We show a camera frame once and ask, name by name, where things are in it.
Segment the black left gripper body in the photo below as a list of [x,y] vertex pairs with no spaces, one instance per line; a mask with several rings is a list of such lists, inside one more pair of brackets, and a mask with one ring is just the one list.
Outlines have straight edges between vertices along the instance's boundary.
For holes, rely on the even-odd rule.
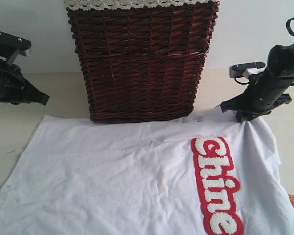
[[26,79],[19,66],[0,59],[0,102],[10,104],[27,103]]

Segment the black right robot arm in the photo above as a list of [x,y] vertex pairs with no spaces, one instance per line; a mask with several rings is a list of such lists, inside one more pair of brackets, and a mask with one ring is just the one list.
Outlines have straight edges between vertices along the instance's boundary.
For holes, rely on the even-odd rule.
[[284,91],[294,83],[294,44],[274,46],[265,69],[258,74],[250,74],[248,80],[242,94],[220,105],[222,112],[237,112],[238,122],[269,115],[273,109],[289,104],[292,99]]

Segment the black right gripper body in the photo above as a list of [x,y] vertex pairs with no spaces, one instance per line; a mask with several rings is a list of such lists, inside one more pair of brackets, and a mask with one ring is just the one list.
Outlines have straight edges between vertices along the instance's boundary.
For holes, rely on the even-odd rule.
[[291,86],[291,79],[275,78],[267,73],[251,77],[249,85],[239,98],[239,122],[269,115],[272,110],[292,101],[291,96],[284,93]]

